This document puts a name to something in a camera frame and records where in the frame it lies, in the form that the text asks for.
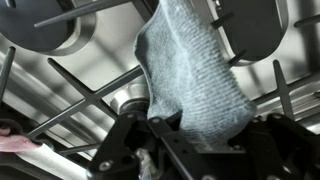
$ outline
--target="rack tine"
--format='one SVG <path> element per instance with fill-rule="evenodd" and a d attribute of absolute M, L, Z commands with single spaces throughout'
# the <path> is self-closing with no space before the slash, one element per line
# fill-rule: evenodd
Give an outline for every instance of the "rack tine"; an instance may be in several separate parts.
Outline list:
<path fill-rule="evenodd" d="M 69 20 L 73 20 L 76 19 L 78 17 L 90 14 L 90 13 L 94 13 L 97 11 L 101 11 L 107 8 L 111 8 L 114 6 L 118 6 L 124 3 L 128 3 L 131 0 L 98 0 L 77 8 L 74 8 L 70 11 L 67 11 L 63 14 L 60 14 L 58 16 L 52 17 L 50 19 L 41 21 L 36 23 L 34 26 L 36 28 L 41 28 L 44 26 L 48 26 L 51 24 L 55 24 L 58 22 L 65 22 L 65 21 L 69 21 Z"/>
<path fill-rule="evenodd" d="M 300 20 L 294 24 L 294 27 L 299 28 L 299 27 L 313 25 L 319 22 L 320 22 L 320 14 Z"/>
<path fill-rule="evenodd" d="M 89 145 L 84 145 L 84 146 L 77 146 L 77 147 L 72 147 L 72 148 L 67 148 L 67 149 L 61 150 L 58 153 L 62 156 L 66 156 L 66 155 L 75 154 L 78 152 L 84 152 L 84 151 L 90 151 L 93 149 L 98 149 L 100 147 L 100 145 L 101 145 L 101 143 L 89 144 Z"/>
<path fill-rule="evenodd" d="M 49 64 L 56 70 L 58 73 L 66 79 L 77 91 L 79 91 L 84 97 L 89 96 L 92 91 L 85 84 L 79 81 L 71 73 L 69 73 L 65 68 L 58 64 L 52 58 L 48 59 Z"/>
<path fill-rule="evenodd" d="M 4 59 L 2 70 L 0 72 L 0 103 L 2 102 L 4 91 L 6 90 L 6 85 L 9 78 L 15 53 L 16 53 L 16 49 L 14 47 L 10 47 L 8 49 L 7 55 Z"/>
<path fill-rule="evenodd" d="M 279 91 L 279 96 L 282 104 L 284 114 L 290 119 L 294 120 L 293 109 L 290 98 L 290 89 L 286 83 L 283 76 L 283 72 L 278 60 L 273 61 L 274 73 L 276 76 L 277 90 Z"/>
<path fill-rule="evenodd" d="M 61 123 L 68 117 L 74 115 L 75 113 L 82 111 L 89 105 L 93 104 L 98 107 L 101 107 L 101 98 L 105 97 L 109 93 L 113 92 L 114 90 L 122 87 L 123 85 L 129 83 L 130 81 L 134 80 L 135 78 L 141 76 L 143 74 L 143 70 L 140 66 L 137 66 L 133 68 L 132 70 L 126 72 L 122 76 L 118 77 L 117 79 L 113 80 L 109 84 L 103 86 L 97 91 L 92 92 L 89 96 L 81 99 L 77 103 L 73 104 L 72 106 L 68 107 L 67 109 L 63 110 L 61 113 L 56 115 L 55 117 L 52 117 L 45 121 L 44 123 L 40 124 L 38 127 L 36 127 L 34 130 L 32 130 L 30 133 L 28 133 L 28 137 L 30 139 L 34 139 L 39 134 L 47 131 L 48 129 L 52 128 L 53 126 Z M 118 116 L 111 108 L 104 108 L 103 112 L 108 111 L 108 115 L 112 117 L 113 119 L 116 119 Z"/>
<path fill-rule="evenodd" d="M 228 14 L 222 16 L 221 18 L 213 21 L 213 22 L 211 23 L 211 25 L 213 26 L 213 28 L 218 29 L 218 28 L 220 28 L 221 26 L 223 26 L 223 24 L 224 24 L 227 20 L 231 19 L 233 16 L 234 16 L 233 13 L 228 13 Z"/>
<path fill-rule="evenodd" d="M 247 53 L 246 50 L 241 51 L 239 54 L 235 55 L 232 59 L 228 61 L 230 68 L 235 66 L 241 59 L 242 57 Z"/>

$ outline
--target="gray cloth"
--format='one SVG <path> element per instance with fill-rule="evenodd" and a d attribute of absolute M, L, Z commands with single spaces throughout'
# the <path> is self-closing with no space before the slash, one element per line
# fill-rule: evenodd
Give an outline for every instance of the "gray cloth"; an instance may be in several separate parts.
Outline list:
<path fill-rule="evenodd" d="M 181 132 L 198 151 L 230 150 L 227 141 L 251 120 L 255 106 L 223 60 L 215 31 L 190 2 L 160 0 L 135 48 L 149 85 L 149 118 L 183 110 Z"/>

